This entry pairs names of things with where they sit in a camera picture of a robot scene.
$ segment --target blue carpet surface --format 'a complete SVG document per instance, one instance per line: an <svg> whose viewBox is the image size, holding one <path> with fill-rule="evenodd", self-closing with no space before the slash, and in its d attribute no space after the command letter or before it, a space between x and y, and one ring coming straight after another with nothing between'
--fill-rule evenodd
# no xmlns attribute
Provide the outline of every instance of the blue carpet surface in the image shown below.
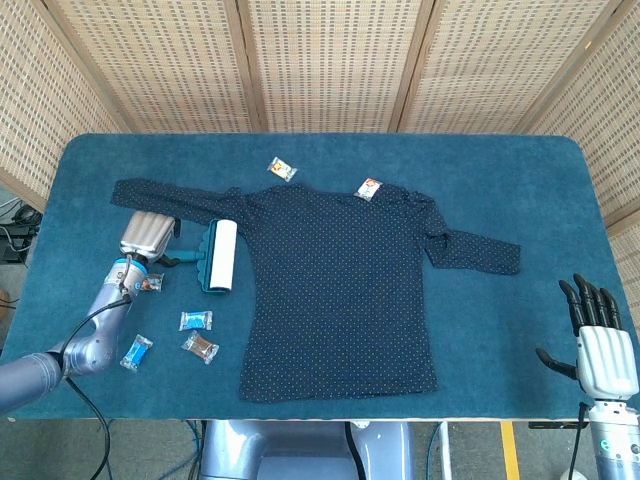
<svg viewBox="0 0 640 480"><path fill-rule="evenodd" d="M167 270L159 294L134 303L119 352L136 333L154 341L137 374L114 365L79 385L106 417L124 418L575 418L577 383L538 361L542 346L571 363L575 339L561 278L582 273L619 300L622 286L584 158L563 137L391 134L83 135L60 162L2 362L61 341L84 317L132 211L110 204L117 180L143 177L212 191L258 191L282 183L274 156L299 169L294 180L353 192L366 177L433 197L451 228L522 246L521 273L437 270L425 258L426 319L440 389L358 400L254 404L239 400L255 283L238 242L234 289L204 294L194 265ZM197 248L201 225L185 222L174 249ZM211 365L180 349L180 312L214 311L204 336L220 345ZM65 385L13 413L85 417Z"/></svg>

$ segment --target yellow floor line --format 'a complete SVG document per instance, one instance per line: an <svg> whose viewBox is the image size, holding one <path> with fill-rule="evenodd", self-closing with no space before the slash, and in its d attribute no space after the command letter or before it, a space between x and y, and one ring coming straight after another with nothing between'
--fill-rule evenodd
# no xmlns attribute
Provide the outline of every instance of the yellow floor line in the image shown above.
<svg viewBox="0 0 640 480"><path fill-rule="evenodd" d="M502 451L504 452L504 469L507 473L507 480L520 480L513 422L500 422L500 431L502 432Z"/></svg>

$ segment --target navy blue shirt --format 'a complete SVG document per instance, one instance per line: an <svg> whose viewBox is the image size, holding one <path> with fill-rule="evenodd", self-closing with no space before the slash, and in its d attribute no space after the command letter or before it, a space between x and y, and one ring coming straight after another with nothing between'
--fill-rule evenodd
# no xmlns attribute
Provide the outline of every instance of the navy blue shirt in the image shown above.
<svg viewBox="0 0 640 480"><path fill-rule="evenodd" d="M437 268L519 268L518 245L452 230L433 199L389 184L367 202L299 184L218 194L131 179L112 202L237 222L256 275L240 396L255 402L435 390L424 252Z"/></svg>

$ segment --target wicker screen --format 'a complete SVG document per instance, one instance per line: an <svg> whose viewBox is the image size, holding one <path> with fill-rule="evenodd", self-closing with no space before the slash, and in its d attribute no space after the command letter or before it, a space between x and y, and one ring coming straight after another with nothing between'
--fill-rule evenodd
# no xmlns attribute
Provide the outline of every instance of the wicker screen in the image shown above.
<svg viewBox="0 0 640 480"><path fill-rule="evenodd" d="M222 0L55 0L138 131L248 131Z"/></svg>
<svg viewBox="0 0 640 480"><path fill-rule="evenodd" d="M613 235L610 241L636 331L640 331L640 224Z"/></svg>
<svg viewBox="0 0 640 480"><path fill-rule="evenodd" d="M443 0L401 130L510 132L606 0Z"/></svg>
<svg viewBox="0 0 640 480"><path fill-rule="evenodd" d="M419 0L249 5L269 130L387 130Z"/></svg>
<svg viewBox="0 0 640 480"><path fill-rule="evenodd" d="M43 210L67 142L119 128L30 2L0 2L0 24L0 180Z"/></svg>
<svg viewBox="0 0 640 480"><path fill-rule="evenodd" d="M636 3L532 130L580 144L605 216L640 199L639 26Z"/></svg>

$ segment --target robotic arm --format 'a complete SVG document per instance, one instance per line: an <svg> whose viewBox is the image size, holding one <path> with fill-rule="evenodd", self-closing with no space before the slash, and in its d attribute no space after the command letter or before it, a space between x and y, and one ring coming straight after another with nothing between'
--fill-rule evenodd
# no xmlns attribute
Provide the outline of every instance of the robotic arm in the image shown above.
<svg viewBox="0 0 640 480"><path fill-rule="evenodd" d="M133 215L120 241L124 258L114 262L89 309L95 331L77 340L72 335L46 353L0 365L0 415L43 397L66 376L97 373L113 363L124 319L147 266L164 255L177 225L173 218L156 213Z"/></svg>
<svg viewBox="0 0 640 480"><path fill-rule="evenodd" d="M631 337L621 327L613 296L580 275L573 278L579 296L563 280L560 288L567 297L576 336L576 366L554 360L540 348L536 353L551 370L578 380L594 399L588 415L600 479L638 480L640 427L637 412L626 404L639 390Z"/></svg>

